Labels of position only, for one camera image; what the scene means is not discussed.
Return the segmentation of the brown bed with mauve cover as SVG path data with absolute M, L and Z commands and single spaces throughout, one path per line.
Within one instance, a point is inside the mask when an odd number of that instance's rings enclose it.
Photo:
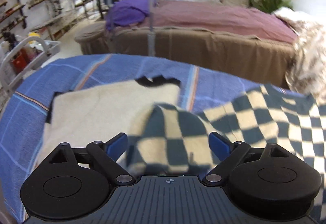
M 94 22 L 75 35 L 82 53 L 147 56 L 148 34 L 155 55 L 225 72 L 258 83 L 287 87 L 295 32 L 275 15 L 214 2 L 160 0 L 153 17 L 108 30 Z

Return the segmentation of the metal stand pole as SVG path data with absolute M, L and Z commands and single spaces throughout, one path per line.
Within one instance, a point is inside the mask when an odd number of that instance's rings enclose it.
M 150 57 L 155 56 L 155 31 L 154 31 L 154 0 L 149 0 L 149 21 L 150 21 L 150 31 L 148 34 L 148 54 Z

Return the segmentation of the grey utility cart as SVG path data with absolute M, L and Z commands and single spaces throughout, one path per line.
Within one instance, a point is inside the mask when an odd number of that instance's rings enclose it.
M 59 41 L 30 36 L 5 54 L 1 61 L 1 85 L 6 94 L 11 96 L 27 73 L 37 70 L 59 53 L 60 44 Z

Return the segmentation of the green potted plant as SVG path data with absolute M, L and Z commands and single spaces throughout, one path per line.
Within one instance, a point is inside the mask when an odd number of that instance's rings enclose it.
M 291 0 L 250 0 L 250 6 L 269 14 L 283 7 L 293 10 Z

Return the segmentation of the cream garment with black trim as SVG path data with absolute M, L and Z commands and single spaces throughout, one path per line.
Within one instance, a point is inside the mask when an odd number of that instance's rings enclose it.
M 36 165 L 62 142 L 83 148 L 128 132 L 143 110 L 156 103 L 176 104 L 181 82 L 156 76 L 110 83 L 54 95 Z

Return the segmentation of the purple blanket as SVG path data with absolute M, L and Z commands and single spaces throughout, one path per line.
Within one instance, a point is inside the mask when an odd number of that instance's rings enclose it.
M 149 16 L 149 0 L 119 0 L 106 15 L 105 29 L 111 31 L 112 24 L 115 28 L 142 23 Z

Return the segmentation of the dark green checkered sweater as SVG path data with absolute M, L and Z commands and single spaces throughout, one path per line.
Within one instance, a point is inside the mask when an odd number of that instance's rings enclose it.
M 325 103 L 272 85 L 197 114 L 167 103 L 142 109 L 128 132 L 127 171 L 204 175 L 221 161 L 209 148 L 211 132 L 255 148 L 278 144 L 325 176 Z

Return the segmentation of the beige patterned pillow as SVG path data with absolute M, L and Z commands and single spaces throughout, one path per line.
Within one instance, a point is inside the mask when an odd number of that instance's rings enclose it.
M 272 14 L 297 34 L 292 65 L 285 74 L 288 87 L 325 103 L 325 24 L 303 11 L 285 7 Z

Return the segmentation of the blue plaid bed sheet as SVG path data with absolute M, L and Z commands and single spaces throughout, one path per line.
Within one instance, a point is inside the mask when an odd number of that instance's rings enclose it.
M 162 58 L 82 55 L 51 62 L 23 81 L 1 118 L 1 186 L 4 204 L 15 221 L 25 219 L 20 188 L 36 165 L 54 94 L 156 76 L 179 80 L 177 105 L 193 113 L 229 102 L 259 86 L 230 74 Z

